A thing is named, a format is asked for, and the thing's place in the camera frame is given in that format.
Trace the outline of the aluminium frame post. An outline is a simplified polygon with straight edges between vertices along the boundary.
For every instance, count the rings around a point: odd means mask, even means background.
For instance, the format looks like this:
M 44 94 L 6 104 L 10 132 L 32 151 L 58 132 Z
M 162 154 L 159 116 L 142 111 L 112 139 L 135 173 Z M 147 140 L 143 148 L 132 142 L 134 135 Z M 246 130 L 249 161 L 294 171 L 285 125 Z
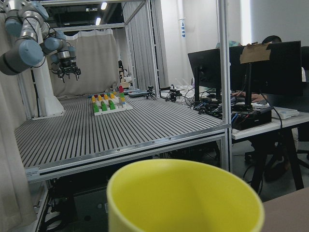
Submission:
M 218 1 L 218 19 L 220 36 L 220 62 L 221 62 L 221 91 L 222 91 L 222 121 L 227 125 L 225 138 L 222 140 L 221 167 L 232 171 L 231 155 L 231 100 L 230 100 L 230 74 L 229 74 L 229 41 L 227 25 L 227 1 Z

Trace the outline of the white desk with black legs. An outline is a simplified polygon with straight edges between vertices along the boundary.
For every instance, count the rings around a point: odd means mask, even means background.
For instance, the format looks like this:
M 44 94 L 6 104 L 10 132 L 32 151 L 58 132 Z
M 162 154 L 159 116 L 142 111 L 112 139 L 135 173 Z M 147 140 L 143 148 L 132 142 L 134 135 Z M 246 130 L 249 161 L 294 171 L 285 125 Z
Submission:
M 300 112 L 299 115 L 280 121 L 272 119 L 272 122 L 249 128 L 246 130 L 232 130 L 233 143 L 250 141 L 257 152 L 256 165 L 251 181 L 251 187 L 257 192 L 263 177 L 266 165 L 266 148 L 276 138 L 281 137 L 282 143 L 287 149 L 287 155 L 290 161 L 291 170 L 297 190 L 303 189 L 303 179 L 298 163 L 296 148 L 293 140 L 292 128 L 302 126 L 309 122 L 309 114 Z

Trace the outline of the white tray of coloured blocks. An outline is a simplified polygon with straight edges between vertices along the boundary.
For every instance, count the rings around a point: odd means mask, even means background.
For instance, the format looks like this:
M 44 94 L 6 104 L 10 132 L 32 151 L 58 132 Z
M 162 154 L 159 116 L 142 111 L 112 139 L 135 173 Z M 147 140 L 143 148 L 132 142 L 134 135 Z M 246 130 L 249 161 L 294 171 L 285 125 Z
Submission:
M 133 107 L 125 100 L 124 89 L 119 86 L 117 91 L 94 94 L 89 96 L 95 116 L 132 110 Z

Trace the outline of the brown cardboard piece on monitor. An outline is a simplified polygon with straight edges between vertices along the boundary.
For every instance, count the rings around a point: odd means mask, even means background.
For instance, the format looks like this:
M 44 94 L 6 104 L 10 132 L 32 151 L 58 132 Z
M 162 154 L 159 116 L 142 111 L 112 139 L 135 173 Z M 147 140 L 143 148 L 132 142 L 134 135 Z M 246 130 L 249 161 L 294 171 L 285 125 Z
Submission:
M 240 64 L 270 60 L 271 50 L 268 44 L 251 44 L 245 46 L 240 55 Z

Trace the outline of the black computer monitor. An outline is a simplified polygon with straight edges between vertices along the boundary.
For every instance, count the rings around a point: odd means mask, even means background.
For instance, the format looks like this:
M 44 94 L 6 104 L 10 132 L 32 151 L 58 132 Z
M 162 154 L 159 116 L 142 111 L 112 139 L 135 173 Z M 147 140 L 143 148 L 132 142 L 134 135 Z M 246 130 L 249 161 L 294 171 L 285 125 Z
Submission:
M 220 49 L 188 54 L 195 86 L 213 88 L 221 101 Z M 251 91 L 283 96 L 302 96 L 301 42 L 234 46 L 229 49 L 230 90 L 246 90 L 251 71 Z

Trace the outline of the person behind monitor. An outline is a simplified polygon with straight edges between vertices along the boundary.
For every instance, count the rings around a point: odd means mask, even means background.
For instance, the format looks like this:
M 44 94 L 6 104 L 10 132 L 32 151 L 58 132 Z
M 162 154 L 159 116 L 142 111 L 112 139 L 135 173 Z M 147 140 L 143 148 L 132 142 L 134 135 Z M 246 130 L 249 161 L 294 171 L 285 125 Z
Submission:
M 252 102 L 262 104 L 266 93 L 281 98 L 309 94 L 309 47 L 300 42 L 282 42 L 276 35 L 266 37 L 262 44 L 271 48 L 270 60 L 253 66 Z

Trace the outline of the small black webcam on tripod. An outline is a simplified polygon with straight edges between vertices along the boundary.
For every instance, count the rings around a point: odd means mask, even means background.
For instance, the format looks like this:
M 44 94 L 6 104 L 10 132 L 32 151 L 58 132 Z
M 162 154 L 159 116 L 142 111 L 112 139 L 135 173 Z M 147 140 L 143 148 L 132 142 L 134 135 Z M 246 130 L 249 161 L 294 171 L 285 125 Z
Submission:
M 154 93 L 154 87 L 153 86 L 148 86 L 146 99 L 149 99 L 149 98 L 155 100 L 155 93 Z

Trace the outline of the yellow cup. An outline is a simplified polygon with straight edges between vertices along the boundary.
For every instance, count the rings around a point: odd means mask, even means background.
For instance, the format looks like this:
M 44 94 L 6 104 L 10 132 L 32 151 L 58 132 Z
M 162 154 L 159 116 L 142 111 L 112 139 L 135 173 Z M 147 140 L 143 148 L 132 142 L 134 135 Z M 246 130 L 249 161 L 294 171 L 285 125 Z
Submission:
M 259 232 L 265 211 L 232 173 L 181 159 L 119 169 L 107 186 L 111 232 Z

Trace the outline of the aluminium slatted work table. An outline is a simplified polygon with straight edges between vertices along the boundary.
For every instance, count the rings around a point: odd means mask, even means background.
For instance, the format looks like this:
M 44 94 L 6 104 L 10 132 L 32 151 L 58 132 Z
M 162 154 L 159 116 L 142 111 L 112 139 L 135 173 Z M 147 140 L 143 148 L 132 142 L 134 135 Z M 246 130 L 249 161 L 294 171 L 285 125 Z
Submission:
M 28 182 L 226 141 L 220 119 L 163 99 L 126 101 L 131 110 L 96 116 L 88 97 L 63 99 L 63 116 L 23 123 L 15 137 Z

